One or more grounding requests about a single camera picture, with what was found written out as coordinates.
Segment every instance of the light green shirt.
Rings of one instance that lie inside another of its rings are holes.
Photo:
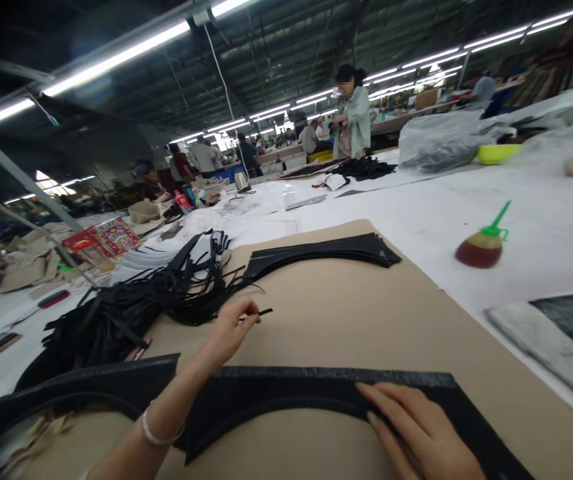
[[[370,102],[368,89],[356,87],[348,102],[340,107],[348,116],[348,127],[351,129],[351,156],[355,157],[358,151],[371,146],[371,119],[369,116]],[[335,143],[333,156],[338,158],[340,148],[340,129],[335,130]]]

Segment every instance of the metal pole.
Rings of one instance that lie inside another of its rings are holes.
[[[464,81],[464,73],[466,72],[466,67],[468,66],[468,59],[471,56],[471,52],[469,51],[466,56],[464,57],[464,66],[462,67],[462,73],[460,74],[460,79],[458,80],[458,90],[462,86],[462,82]]]
[[[4,167],[26,190],[33,193],[50,211],[56,214],[63,222],[75,231],[82,231],[83,228],[74,218],[60,207],[48,194],[37,186],[37,184],[26,173],[20,169],[8,156],[0,150],[0,165]]]

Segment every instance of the hand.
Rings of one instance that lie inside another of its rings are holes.
[[[244,313],[248,316],[240,319]],[[261,323],[258,313],[257,303],[250,298],[230,301],[221,308],[215,328],[203,347],[212,371],[229,361],[253,325]]]
[[[392,383],[358,383],[358,390],[385,415],[417,459],[405,449],[386,424],[373,413],[368,420],[403,480],[484,480],[480,465],[455,431],[444,410],[417,389]]]

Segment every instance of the green nozzle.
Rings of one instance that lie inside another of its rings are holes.
[[[506,202],[506,205],[504,206],[504,208],[502,209],[500,214],[497,216],[497,218],[495,218],[495,221],[493,222],[492,225],[489,225],[488,227],[484,227],[480,230],[483,235],[488,235],[489,237],[499,237],[501,235],[501,233],[504,232],[503,238],[504,238],[504,240],[506,240],[506,238],[508,236],[508,230],[498,228],[498,225],[500,224],[502,217],[504,216],[504,214],[508,210],[509,205],[511,205],[511,200]]]

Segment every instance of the right hand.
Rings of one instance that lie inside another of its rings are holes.
[[[405,449],[386,424],[368,413],[368,420],[382,442],[396,479],[484,480],[475,456],[466,447],[444,410],[423,392],[392,383],[365,385],[358,390],[385,415],[417,459],[416,469]]]

